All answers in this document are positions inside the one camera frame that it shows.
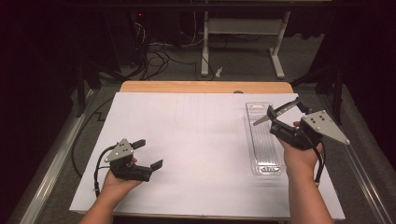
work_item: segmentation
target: white metal stand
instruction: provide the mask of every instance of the white metal stand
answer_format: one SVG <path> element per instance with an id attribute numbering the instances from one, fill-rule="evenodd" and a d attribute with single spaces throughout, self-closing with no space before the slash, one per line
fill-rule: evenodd
<path id="1" fill-rule="evenodd" d="M 209 74 L 209 48 L 207 46 L 209 34 L 276 35 L 276 45 L 274 48 L 270 48 L 269 51 L 276 70 L 276 76 L 283 79 L 285 74 L 277 54 L 289 22 L 289 16 L 290 12 L 288 11 L 284 14 L 283 19 L 278 20 L 209 19 L 208 12 L 205 12 L 201 75 L 206 77 Z"/>

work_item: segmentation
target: white tabletop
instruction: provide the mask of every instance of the white tabletop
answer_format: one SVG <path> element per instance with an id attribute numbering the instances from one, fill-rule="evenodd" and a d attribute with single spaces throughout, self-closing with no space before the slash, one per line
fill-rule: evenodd
<path id="1" fill-rule="evenodd" d="M 286 174 L 262 178 L 251 171 L 244 126 L 246 103 L 277 108 L 295 93 L 143 93 L 119 92 L 78 186 L 71 211 L 86 212 L 95 200 L 93 172 L 101 152 L 122 138 L 146 139 L 134 156 L 150 166 L 163 160 L 148 183 L 132 190 L 115 209 L 124 215 L 288 219 Z M 297 107 L 279 117 L 292 124 Z M 283 148 L 274 138 L 276 150 Z M 99 172 L 103 183 L 106 169 Z M 325 169 L 319 186 L 333 219 L 344 213 Z"/>

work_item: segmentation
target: person's left hand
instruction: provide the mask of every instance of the person's left hand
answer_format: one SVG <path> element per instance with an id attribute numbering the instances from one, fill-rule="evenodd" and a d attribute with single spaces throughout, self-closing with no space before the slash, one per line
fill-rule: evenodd
<path id="1" fill-rule="evenodd" d="M 111 208 L 115 208 L 119 202 L 126 197 L 128 192 L 137 186 L 142 181 L 138 180 L 123 180 L 116 178 L 111 170 L 107 171 L 105 183 L 102 186 L 102 190 L 97 200 L 107 204 Z"/>

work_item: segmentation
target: human arm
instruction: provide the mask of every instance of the human arm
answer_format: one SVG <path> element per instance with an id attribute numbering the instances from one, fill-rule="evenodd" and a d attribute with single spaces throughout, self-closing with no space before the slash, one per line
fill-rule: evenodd
<path id="1" fill-rule="evenodd" d="M 318 160 L 314 150 L 300 150 L 280 139 L 279 142 L 285 148 L 291 223 L 333 223 L 314 180 Z"/>
<path id="2" fill-rule="evenodd" d="M 137 180 L 118 179 L 110 170 L 107 171 L 101 193 L 79 223 L 111 223 L 113 209 L 126 197 L 130 190 L 141 183 L 142 181 Z"/>

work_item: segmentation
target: clear plastic tray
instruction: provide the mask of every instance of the clear plastic tray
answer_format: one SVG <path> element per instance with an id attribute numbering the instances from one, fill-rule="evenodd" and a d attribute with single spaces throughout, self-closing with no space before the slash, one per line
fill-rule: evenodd
<path id="1" fill-rule="evenodd" d="M 270 133 L 271 122 L 266 121 L 257 126 L 253 122 L 267 114 L 271 103 L 246 103 L 247 115 L 245 128 L 251 167 L 254 175 L 280 175 L 281 165 L 278 161 L 273 136 Z"/>

